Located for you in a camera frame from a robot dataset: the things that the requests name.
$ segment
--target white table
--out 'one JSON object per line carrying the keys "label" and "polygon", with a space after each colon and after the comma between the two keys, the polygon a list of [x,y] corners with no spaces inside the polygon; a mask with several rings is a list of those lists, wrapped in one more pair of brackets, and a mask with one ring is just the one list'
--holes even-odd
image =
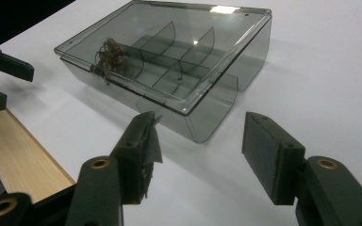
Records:
{"label": "white table", "polygon": [[[8,109],[75,180],[138,113],[79,82],[53,50],[127,1],[77,0],[0,46],[36,70],[33,83],[0,73]],[[297,225],[295,208],[272,205],[241,153],[246,111],[277,121],[306,157],[344,163],[362,185],[362,1],[199,3],[270,8],[267,62],[206,143],[157,127],[164,164],[149,199],[124,207],[125,224]]]}

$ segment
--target wooden plank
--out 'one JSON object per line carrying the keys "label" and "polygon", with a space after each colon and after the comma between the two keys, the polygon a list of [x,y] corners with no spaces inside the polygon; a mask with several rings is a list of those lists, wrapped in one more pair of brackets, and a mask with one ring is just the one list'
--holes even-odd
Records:
{"label": "wooden plank", "polygon": [[0,178],[8,193],[38,202],[74,180],[8,111],[0,111]]}

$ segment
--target brown tangled object inside container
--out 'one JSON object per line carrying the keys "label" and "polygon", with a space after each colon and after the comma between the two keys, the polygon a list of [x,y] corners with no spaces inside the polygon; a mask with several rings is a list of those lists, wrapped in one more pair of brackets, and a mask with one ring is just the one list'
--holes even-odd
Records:
{"label": "brown tangled object inside container", "polygon": [[112,38],[104,42],[102,48],[98,51],[98,65],[111,72],[121,72],[126,69],[126,59],[120,45]]}

